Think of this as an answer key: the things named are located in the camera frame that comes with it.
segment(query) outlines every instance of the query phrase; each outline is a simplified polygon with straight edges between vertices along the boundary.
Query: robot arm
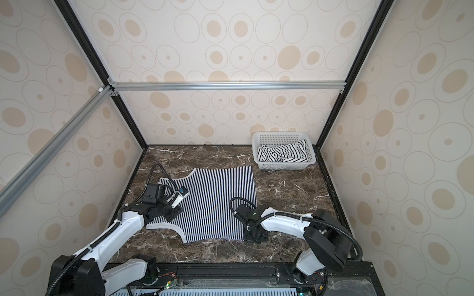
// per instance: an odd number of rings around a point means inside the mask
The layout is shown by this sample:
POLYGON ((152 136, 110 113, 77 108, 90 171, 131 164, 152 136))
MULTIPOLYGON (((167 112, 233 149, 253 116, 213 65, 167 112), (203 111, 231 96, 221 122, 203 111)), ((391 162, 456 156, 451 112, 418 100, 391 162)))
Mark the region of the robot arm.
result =
POLYGON ((234 215, 244 223, 244 240, 265 242, 269 231, 278 231, 304 239, 310 248, 300 253, 293 266, 293 277, 304 282, 315 271, 328 267, 342 271, 351 246, 357 249, 361 260, 362 249, 334 217, 324 210, 314 214, 293 214, 279 212, 271 207, 259 206, 255 209, 241 204, 234 215))
POLYGON ((173 220, 181 211, 178 205, 189 195, 185 187, 172 196, 165 196, 160 184, 147 184, 140 201, 126 205, 115 220, 98 238, 73 256, 60 256, 51 266, 46 296, 108 296, 123 286, 141 280, 146 285, 156 282, 156 258, 139 255, 107 271, 107 262, 136 232, 155 217, 173 220))

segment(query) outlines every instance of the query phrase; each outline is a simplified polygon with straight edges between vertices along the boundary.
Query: wall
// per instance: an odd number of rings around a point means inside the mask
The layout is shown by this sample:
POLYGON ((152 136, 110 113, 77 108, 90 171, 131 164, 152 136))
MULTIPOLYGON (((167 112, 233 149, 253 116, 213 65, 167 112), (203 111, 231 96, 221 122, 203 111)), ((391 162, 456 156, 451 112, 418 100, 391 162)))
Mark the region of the wall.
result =
POLYGON ((71 1, 115 81, 344 80, 379 1, 71 1))
POLYGON ((1 190, 102 83, 46 0, 3 0, 0 36, 1 190))
POLYGON ((474 290, 473 11, 398 1, 322 149, 389 296, 474 290))
POLYGON ((313 143, 338 90, 122 93, 148 144, 251 144, 259 131, 302 131, 313 143))
POLYGON ((44 295, 53 261, 109 225, 142 152, 113 106, 102 103, 0 218, 0 295, 44 295))

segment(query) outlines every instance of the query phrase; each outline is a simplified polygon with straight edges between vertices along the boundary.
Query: striped shirt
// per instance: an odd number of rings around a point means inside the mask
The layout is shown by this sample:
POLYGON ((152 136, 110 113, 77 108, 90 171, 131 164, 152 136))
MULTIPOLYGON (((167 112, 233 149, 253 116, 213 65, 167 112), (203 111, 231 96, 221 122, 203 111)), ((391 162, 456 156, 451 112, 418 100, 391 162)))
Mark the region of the striped shirt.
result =
MULTIPOLYGON (((244 239, 244 225, 230 211, 229 200, 243 197, 257 204, 251 166, 193 169, 188 176, 173 180, 178 187, 185 186, 189 190, 189 196, 180 203, 183 211, 171 222, 156 217, 146 225, 147 229, 175 230, 183 242, 209 238, 244 239)), ((166 178, 160 178, 159 183, 171 185, 166 178)), ((240 203, 240 200, 234 201, 233 207, 237 208, 240 203)))
POLYGON ((257 159, 261 162, 306 162, 306 141, 278 146, 262 145, 258 147, 257 159))

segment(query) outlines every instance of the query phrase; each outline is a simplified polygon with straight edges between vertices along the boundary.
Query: brown marble surface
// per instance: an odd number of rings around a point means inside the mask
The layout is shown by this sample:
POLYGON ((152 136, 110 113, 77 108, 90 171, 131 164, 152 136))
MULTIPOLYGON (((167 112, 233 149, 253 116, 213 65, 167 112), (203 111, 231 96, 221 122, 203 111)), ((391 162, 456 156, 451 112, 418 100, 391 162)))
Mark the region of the brown marble surface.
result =
MULTIPOLYGON (((172 178, 187 176, 193 168, 224 169, 251 165, 259 204, 293 213, 312 213, 317 208, 335 216, 323 177, 316 164, 304 170, 260 170, 249 146, 152 146, 148 149, 133 180, 125 202, 142 192, 149 169, 159 161, 172 178)), ((164 177, 159 169, 152 177, 164 177)), ((132 236, 110 262, 125 262, 136 254, 155 256, 158 262, 278 262, 293 261, 308 249, 299 238, 271 232, 265 243, 208 239, 183 243, 168 229, 141 231, 132 236)))

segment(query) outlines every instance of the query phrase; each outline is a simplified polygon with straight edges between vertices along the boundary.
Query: white plastic basket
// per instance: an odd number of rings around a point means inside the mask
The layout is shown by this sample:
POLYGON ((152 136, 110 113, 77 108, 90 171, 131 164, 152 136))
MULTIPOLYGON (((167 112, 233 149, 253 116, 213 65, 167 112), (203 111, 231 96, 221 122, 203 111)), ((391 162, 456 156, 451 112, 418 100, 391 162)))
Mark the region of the white plastic basket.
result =
POLYGON ((303 170, 310 164, 316 162, 311 140, 306 133, 298 132, 257 132, 254 133, 252 139, 252 151, 254 153, 254 161, 261 170, 303 170), (276 146, 282 144, 291 144, 300 140, 306 140, 307 162, 261 162, 258 161, 258 146, 276 146))

